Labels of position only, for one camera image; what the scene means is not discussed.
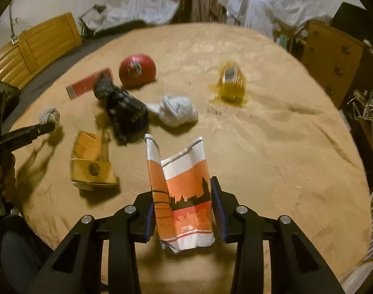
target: orange paper bag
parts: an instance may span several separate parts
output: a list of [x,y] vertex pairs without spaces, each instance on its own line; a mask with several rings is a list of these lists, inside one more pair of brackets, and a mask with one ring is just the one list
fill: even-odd
[[203,138],[160,160],[158,144],[145,135],[156,228],[164,249],[174,253],[215,241],[211,225],[211,183]]

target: paper bag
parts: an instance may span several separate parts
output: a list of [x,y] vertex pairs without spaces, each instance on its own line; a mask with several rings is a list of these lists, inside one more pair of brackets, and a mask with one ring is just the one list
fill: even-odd
[[145,141],[162,248],[169,246],[178,253],[212,245],[215,238],[211,225],[211,184],[203,138],[162,161],[154,138],[146,134]]
[[102,135],[80,131],[71,153],[71,180],[84,190],[113,188],[117,178],[109,162],[109,133]]

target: gray carpet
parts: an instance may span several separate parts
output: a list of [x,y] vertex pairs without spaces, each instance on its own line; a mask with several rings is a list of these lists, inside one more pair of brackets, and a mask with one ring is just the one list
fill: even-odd
[[23,115],[24,111],[60,76],[62,76],[67,70],[69,70],[75,63],[80,61],[84,56],[92,53],[99,49],[107,42],[118,38],[123,35],[115,34],[111,36],[105,36],[93,40],[84,42],[81,46],[70,50],[64,54],[61,58],[53,62],[35,78],[33,78],[25,88],[23,88],[20,95],[20,102],[13,112],[7,117],[3,123],[2,132],[5,134],[8,132],[12,125]]

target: plastic bag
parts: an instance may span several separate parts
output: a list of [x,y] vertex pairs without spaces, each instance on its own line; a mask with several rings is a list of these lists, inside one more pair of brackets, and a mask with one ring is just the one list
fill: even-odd
[[226,61],[219,66],[219,81],[211,87],[218,97],[234,105],[246,103],[246,78],[236,62]]

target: wooden cabinet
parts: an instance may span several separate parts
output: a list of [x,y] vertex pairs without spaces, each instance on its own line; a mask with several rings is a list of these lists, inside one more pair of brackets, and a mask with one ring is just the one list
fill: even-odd
[[363,53],[363,43],[319,21],[309,23],[301,62],[336,107],[344,100]]
[[82,43],[71,13],[43,22],[0,49],[0,81],[22,89],[45,67]]

